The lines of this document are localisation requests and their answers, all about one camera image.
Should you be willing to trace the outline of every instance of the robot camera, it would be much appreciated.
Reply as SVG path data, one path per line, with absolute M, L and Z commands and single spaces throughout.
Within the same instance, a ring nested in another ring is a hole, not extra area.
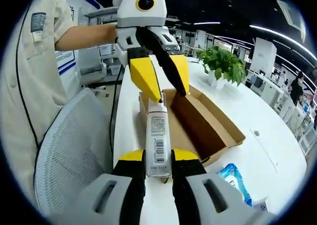
M 154 6 L 154 0 L 137 0 L 136 6 L 141 11 L 148 11 Z

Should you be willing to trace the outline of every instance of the barcode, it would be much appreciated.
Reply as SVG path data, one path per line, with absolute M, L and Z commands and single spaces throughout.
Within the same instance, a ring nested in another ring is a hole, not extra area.
M 164 158 L 164 142 L 163 142 L 163 140 L 156 140 L 155 146 L 156 146 L 155 155 L 154 155 L 155 163 L 164 163 L 165 158 Z

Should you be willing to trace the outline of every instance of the blue package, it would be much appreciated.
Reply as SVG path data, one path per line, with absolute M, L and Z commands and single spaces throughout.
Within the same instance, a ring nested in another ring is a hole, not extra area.
M 244 202 L 246 202 L 247 205 L 249 205 L 250 207 L 253 207 L 250 194 L 246 190 L 246 187 L 243 184 L 242 176 L 238 168 L 235 166 L 235 164 L 228 164 L 224 169 L 219 171 L 217 174 L 220 175 L 225 181 L 227 181 L 233 187 L 237 188 L 243 194 Z

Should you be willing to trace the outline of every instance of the white flower pot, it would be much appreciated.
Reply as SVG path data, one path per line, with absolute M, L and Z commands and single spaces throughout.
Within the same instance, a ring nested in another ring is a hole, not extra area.
M 218 90 L 221 90 L 225 84 L 226 80 L 223 78 L 223 73 L 221 73 L 220 79 L 216 80 L 216 77 L 214 75 L 214 70 L 210 71 L 208 74 L 208 84 L 216 88 Z

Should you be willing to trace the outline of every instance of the white bottle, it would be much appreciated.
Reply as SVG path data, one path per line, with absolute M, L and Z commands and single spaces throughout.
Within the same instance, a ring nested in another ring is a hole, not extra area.
M 145 150 L 147 176 L 170 177 L 171 148 L 164 93 L 162 93 L 162 103 L 154 103 L 149 99 Z

